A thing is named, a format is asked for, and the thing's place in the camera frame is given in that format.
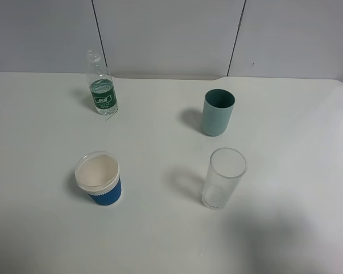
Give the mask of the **teal green cup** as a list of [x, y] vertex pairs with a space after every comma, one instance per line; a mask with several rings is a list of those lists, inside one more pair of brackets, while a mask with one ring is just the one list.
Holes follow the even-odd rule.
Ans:
[[225, 132], [236, 99], [224, 89], [213, 89], [205, 94], [201, 129], [206, 135], [219, 136]]

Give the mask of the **blue and white cup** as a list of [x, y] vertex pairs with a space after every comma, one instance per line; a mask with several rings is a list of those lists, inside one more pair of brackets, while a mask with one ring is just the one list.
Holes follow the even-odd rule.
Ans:
[[91, 152], [79, 160], [74, 170], [77, 186], [100, 206], [116, 203], [122, 195], [120, 167], [114, 155]]

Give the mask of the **clear glass tumbler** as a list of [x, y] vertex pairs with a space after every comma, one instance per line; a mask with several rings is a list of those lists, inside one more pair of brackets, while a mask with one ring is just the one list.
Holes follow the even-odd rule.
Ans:
[[246, 159], [239, 151], [229, 147], [215, 150], [202, 190], [203, 204], [210, 209], [224, 208], [247, 169]]

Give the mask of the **clear bottle with green label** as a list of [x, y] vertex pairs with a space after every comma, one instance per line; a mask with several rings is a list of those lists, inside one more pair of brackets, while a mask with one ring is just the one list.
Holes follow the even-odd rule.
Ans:
[[101, 115], [113, 115], [118, 110], [118, 103], [114, 83], [105, 61], [94, 50], [89, 50], [86, 58], [87, 81], [95, 108]]

